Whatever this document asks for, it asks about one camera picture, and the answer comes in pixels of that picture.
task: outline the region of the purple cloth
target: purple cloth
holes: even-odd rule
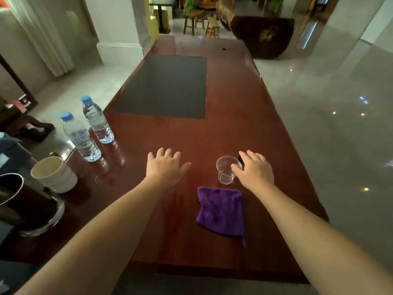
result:
[[[198,188],[201,208],[197,223],[204,228],[229,236],[243,237],[242,193],[237,189]]]

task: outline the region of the cup rim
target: cup rim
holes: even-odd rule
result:
[[[224,156],[221,156],[219,159],[217,159],[217,162],[216,162],[216,168],[217,168],[217,170],[218,170],[219,172],[221,172],[221,171],[219,170],[218,163],[219,163],[219,160],[220,160],[221,158],[224,158],[224,157],[233,158],[234,160],[237,161],[237,165],[238,165],[239,167],[243,168],[243,166],[242,166],[242,164],[240,163],[239,159],[237,159],[236,157],[230,156],[230,155],[224,155]]]
[[[47,157],[47,158],[44,158],[44,159],[40,160],[39,162],[37,162],[37,163],[32,167],[32,170],[30,171],[30,175],[31,175],[34,179],[36,179],[36,180],[41,180],[41,179],[48,178],[48,177],[52,176],[54,173],[56,173],[58,170],[60,170],[60,168],[62,167],[62,163],[60,163],[60,166],[56,169],[56,171],[54,171],[52,174],[50,174],[50,175],[48,175],[48,176],[44,176],[44,177],[37,177],[37,176],[34,176],[34,175],[33,175],[33,170],[34,170],[34,168],[36,168],[40,163],[43,163],[44,161],[49,160],[49,159],[57,159],[57,160],[60,159],[61,162],[64,162],[63,159],[61,159],[61,157],[58,157],[58,156],[49,156],[49,157]]]
[[[0,177],[7,176],[7,175],[18,175],[22,179],[22,184],[20,185],[20,188],[14,193],[14,195],[12,197],[10,197],[9,199],[7,199],[6,201],[0,203],[0,206],[5,204],[5,203],[7,203],[9,200],[15,198],[16,195],[20,192],[20,190],[24,186],[24,178],[23,178],[23,176],[21,174],[18,174],[18,173],[7,173],[7,174],[0,175]]]

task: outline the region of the water bottle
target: water bottle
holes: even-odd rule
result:
[[[115,137],[101,108],[91,100],[90,96],[83,96],[81,100],[83,102],[83,114],[99,141],[103,144],[112,142]]]
[[[91,138],[89,131],[71,113],[60,113],[60,118],[64,121],[63,129],[67,137],[75,145],[75,148],[88,162],[94,162],[101,157],[101,150],[96,142]]]

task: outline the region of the glass tabletop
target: glass tabletop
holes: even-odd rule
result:
[[[172,6],[172,0],[149,0],[149,5]]]

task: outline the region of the black mat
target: black mat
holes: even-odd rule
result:
[[[205,57],[150,54],[112,111],[204,119],[207,72]]]

